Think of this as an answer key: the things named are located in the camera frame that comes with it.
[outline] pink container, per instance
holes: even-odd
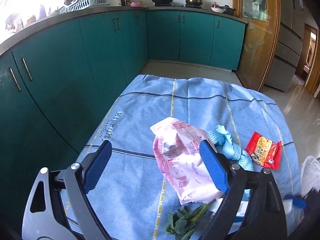
[[[142,6],[142,2],[132,2],[132,3],[130,3],[130,6],[141,7]]]

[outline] countertop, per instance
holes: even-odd
[[[105,7],[105,6],[97,6],[97,7],[90,7],[83,10],[68,12],[64,14],[53,15],[51,17],[47,17],[41,19],[37,22],[34,22],[23,30],[17,32],[16,34],[9,37],[5,40],[2,44],[0,44],[0,56],[4,53],[11,51],[15,46],[22,43],[25,39],[39,33],[42,30],[48,29],[52,26],[55,26],[59,23],[63,23],[69,20],[90,16],[94,14],[100,13],[109,13],[109,12],[122,12],[122,11],[144,11],[144,10],[180,10],[180,11],[192,11],[192,12],[201,12],[201,13],[208,13],[213,15],[218,15],[221,17],[226,17],[232,20],[236,20],[239,22],[243,22],[247,24],[248,22],[245,19],[237,18],[234,16],[221,14],[213,12],[212,10],[205,10],[205,9],[197,9],[197,8],[186,8],[186,7],[127,7],[127,6],[112,6],[112,7]]]

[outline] blue gripper pad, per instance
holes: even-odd
[[[200,143],[200,156],[206,166],[209,175],[215,184],[216,188],[221,190],[224,194],[230,189],[228,185],[228,176],[225,169],[220,164],[214,149],[207,140]]]
[[[108,140],[105,140],[97,150],[97,155],[90,164],[84,174],[83,190],[86,194],[94,189],[103,173],[112,154],[112,145]]]

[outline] doorway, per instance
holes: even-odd
[[[300,59],[295,72],[295,75],[303,82],[303,84],[308,80],[315,58],[316,37],[317,30],[310,25],[305,24]]]

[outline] floor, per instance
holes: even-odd
[[[202,77],[241,85],[233,72],[181,63],[148,62],[141,74],[184,79]],[[272,98],[282,111],[295,142],[299,163],[309,155],[320,158],[320,101],[306,91],[296,76],[287,92],[268,86],[260,92]]]

